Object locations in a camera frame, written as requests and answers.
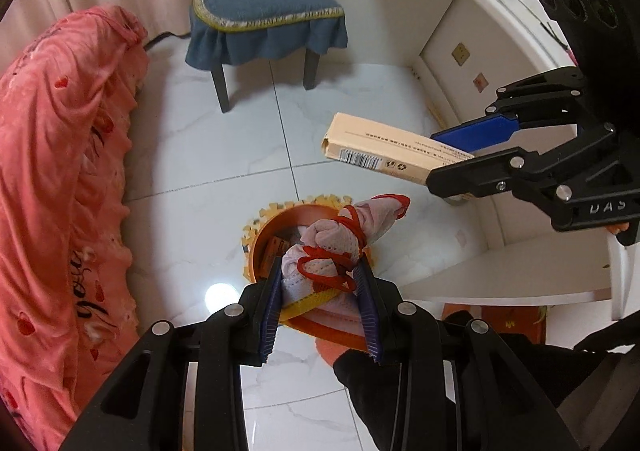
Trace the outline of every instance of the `pink bedspread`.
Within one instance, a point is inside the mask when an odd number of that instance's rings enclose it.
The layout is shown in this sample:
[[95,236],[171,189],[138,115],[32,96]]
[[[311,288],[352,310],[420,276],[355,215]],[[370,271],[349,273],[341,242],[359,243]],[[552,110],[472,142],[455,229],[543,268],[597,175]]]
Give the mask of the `pink bedspread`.
[[75,12],[0,79],[0,397],[39,450],[138,339],[120,222],[145,37],[121,8]]

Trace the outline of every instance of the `cardboard box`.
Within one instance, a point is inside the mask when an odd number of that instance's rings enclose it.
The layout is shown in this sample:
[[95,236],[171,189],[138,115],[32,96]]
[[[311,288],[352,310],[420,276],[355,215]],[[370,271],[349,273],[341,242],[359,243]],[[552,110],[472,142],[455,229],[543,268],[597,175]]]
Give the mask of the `cardboard box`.
[[284,253],[289,249],[289,242],[278,238],[277,236],[272,236],[269,241],[267,241],[267,247],[264,250],[264,255],[262,256],[262,261],[260,262],[260,268],[258,269],[258,276],[263,278],[268,278],[269,274],[271,274],[271,267],[273,266],[273,261],[278,256],[284,256]]
[[347,114],[335,114],[322,140],[325,157],[426,184],[431,170],[473,158],[411,132]]

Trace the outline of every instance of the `chair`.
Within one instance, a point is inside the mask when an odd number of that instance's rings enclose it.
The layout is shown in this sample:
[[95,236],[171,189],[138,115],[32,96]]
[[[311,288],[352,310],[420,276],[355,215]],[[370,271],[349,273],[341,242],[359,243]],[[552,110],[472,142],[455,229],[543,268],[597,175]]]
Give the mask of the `chair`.
[[280,59],[306,47],[303,86],[316,86],[322,54],[345,48],[344,9],[335,0],[193,0],[186,62],[209,70],[222,112],[230,110],[222,65]]

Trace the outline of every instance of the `grout line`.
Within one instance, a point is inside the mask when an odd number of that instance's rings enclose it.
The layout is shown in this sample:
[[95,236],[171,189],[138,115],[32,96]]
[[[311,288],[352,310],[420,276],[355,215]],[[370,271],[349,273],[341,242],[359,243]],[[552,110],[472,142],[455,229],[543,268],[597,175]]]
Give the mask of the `grout line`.
[[311,401],[312,399],[320,399],[321,397],[326,397],[328,395],[333,395],[334,393],[338,393],[339,391],[344,391],[344,388],[342,387],[340,389],[336,389],[335,391],[328,391],[327,393],[321,393],[320,395],[314,395],[312,397],[307,397],[306,399],[298,399],[296,401],[289,401],[289,402],[279,402],[278,404],[269,404],[269,405],[266,405],[266,406],[246,407],[244,410],[245,411],[251,411],[251,410],[254,410],[254,409],[262,409],[264,407],[276,407],[276,406],[284,406],[284,405],[289,405],[289,404],[296,404],[297,402]]
[[273,173],[274,171],[288,170],[290,166],[284,166],[282,168],[274,168],[273,170],[263,170],[263,171],[254,171],[253,173],[243,173],[241,175],[236,176],[225,176],[224,178],[219,178],[216,180],[209,180],[208,182],[200,182],[199,184],[191,184],[190,186],[177,187],[175,189],[166,189],[165,191],[159,191],[157,193],[151,193],[151,195],[144,195],[132,198],[130,200],[125,200],[122,203],[124,205],[130,204],[132,202],[136,202],[137,200],[143,200],[145,198],[151,198],[158,195],[165,195],[167,193],[173,193],[174,191],[184,191],[185,189],[191,189],[192,187],[201,187],[208,186],[209,184],[216,184],[218,182],[225,182],[226,180],[234,180],[236,178],[243,178],[245,176],[254,176],[254,175],[264,175],[265,173]]
[[338,162],[338,160],[320,160],[318,162],[307,162],[306,164],[296,164],[294,168],[306,168],[306,166],[316,166],[318,164],[329,164],[331,162]]
[[276,105],[278,107],[278,116],[280,117],[280,126],[282,127],[282,137],[284,139],[284,147],[287,148],[287,158],[289,158],[289,168],[291,169],[291,178],[293,179],[293,187],[296,190],[296,197],[300,200],[298,193],[298,185],[296,184],[296,176],[293,173],[293,165],[291,164],[291,154],[289,153],[289,144],[287,144],[287,134],[284,131],[284,123],[282,122],[282,112],[280,111],[280,102],[278,101],[278,92],[276,90],[276,81],[273,78],[273,67],[271,60],[269,61],[269,71],[271,72],[271,84],[273,84],[273,94],[276,96]]
[[356,435],[358,436],[358,442],[360,443],[360,451],[364,451],[364,446],[362,445],[362,440],[360,439],[360,432],[358,431],[358,425],[356,424],[356,416],[353,412],[354,408],[351,405],[351,400],[349,399],[349,392],[347,389],[344,389],[344,394],[347,396],[347,404],[349,404],[349,411],[351,412],[351,420],[353,420],[353,426],[356,428]]

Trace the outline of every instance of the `white tile floor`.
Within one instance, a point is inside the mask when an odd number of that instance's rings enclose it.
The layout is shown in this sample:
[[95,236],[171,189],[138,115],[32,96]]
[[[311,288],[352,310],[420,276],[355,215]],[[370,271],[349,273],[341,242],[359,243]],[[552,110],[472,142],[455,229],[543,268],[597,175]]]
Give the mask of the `white tile floor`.
[[[320,141],[338,111],[419,134],[434,131],[422,87],[408,69],[321,63],[317,88],[306,92],[300,53],[225,67],[233,108],[223,115],[209,73],[185,65],[186,46],[169,38],[153,47],[132,113],[131,214],[123,234],[134,255],[129,286],[142,330],[158,319],[176,325],[206,319],[212,284],[241,290],[241,229],[271,202],[330,193],[354,200],[410,196],[407,216],[374,246],[376,274],[398,284],[486,249],[473,206],[449,206],[425,187],[321,155]],[[252,450],[374,451],[308,336],[281,328],[269,363],[243,369],[242,379]],[[186,420],[193,420],[189,408]],[[187,428],[187,449],[189,434]]]

